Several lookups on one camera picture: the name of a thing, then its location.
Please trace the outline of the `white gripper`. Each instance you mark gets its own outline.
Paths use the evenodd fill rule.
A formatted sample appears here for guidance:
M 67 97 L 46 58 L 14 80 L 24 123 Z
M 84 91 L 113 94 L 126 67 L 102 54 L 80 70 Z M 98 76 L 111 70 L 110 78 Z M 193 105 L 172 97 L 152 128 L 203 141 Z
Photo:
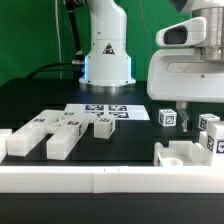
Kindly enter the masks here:
M 159 50 L 150 61 L 147 92 L 153 100 L 178 101 L 183 131 L 189 132 L 186 102 L 224 103 L 224 62 L 203 61 L 197 48 Z

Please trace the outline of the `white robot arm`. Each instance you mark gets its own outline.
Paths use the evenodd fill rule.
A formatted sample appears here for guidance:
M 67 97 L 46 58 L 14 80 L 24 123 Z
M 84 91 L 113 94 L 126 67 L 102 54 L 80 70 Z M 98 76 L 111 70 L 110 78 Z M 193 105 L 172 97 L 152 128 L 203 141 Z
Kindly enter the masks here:
M 135 83 L 126 53 L 124 10 L 114 0 L 64 0 L 77 50 L 84 65 L 78 82 L 96 91 L 111 92 Z M 187 124 L 188 102 L 224 103 L 224 0 L 168 0 L 191 18 L 160 30 L 161 47 L 149 64 L 147 93 L 153 100 L 174 101 Z M 74 18 L 87 4 L 91 15 L 91 50 L 84 55 Z

